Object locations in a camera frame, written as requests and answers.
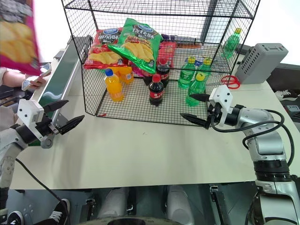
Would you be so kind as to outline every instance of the green chip bag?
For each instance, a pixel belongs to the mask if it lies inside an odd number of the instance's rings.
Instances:
[[[131,60],[139,68],[154,74],[162,39],[149,25],[127,18],[118,43],[108,45],[108,48]]]

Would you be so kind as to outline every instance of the red chip bag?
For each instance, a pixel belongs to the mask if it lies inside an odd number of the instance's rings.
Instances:
[[[108,49],[108,44],[118,42],[122,28],[97,30],[95,39],[84,64],[85,69],[105,69],[126,66],[128,60]]]
[[[40,75],[33,0],[1,1],[0,67]]]

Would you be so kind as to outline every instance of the bottle cap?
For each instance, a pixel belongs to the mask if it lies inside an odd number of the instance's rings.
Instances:
[[[205,75],[201,72],[198,72],[197,75],[196,75],[196,80],[197,81],[204,81],[205,79]]]
[[[241,29],[241,28],[237,28],[237,29],[235,29],[235,32],[234,32],[234,33],[240,34],[240,33],[241,33],[241,31],[242,31],[242,29]]]
[[[160,82],[160,75],[159,74],[154,74],[152,77],[152,81],[155,83]]]
[[[113,70],[112,69],[106,69],[105,70],[105,75],[106,76],[112,76],[113,75]]]
[[[194,56],[190,56],[187,60],[188,63],[195,63],[196,58]]]
[[[211,64],[211,58],[204,58],[203,64],[204,65],[210,65]]]
[[[167,62],[168,62],[168,60],[165,58],[159,59],[159,64],[165,65],[165,64],[167,64]]]

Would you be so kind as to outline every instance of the red bottle cap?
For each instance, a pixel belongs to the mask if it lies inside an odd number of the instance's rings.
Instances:
[[[161,58],[161,59],[159,59],[159,64],[163,64],[163,65],[165,65],[165,64],[167,64],[167,59],[165,59],[165,58]]]
[[[154,74],[152,77],[152,81],[155,83],[160,82],[160,75],[159,74]]]

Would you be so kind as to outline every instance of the yellow bottle cap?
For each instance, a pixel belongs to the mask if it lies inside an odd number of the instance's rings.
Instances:
[[[204,65],[210,65],[211,64],[211,58],[204,58],[203,64]]]
[[[195,63],[196,58],[194,56],[190,56],[187,61],[188,63]]]
[[[205,75],[202,72],[198,72],[196,75],[196,80],[197,81],[204,81]]]
[[[241,32],[242,32],[242,29],[241,28],[237,28],[237,29],[235,29],[234,33],[240,34]]]

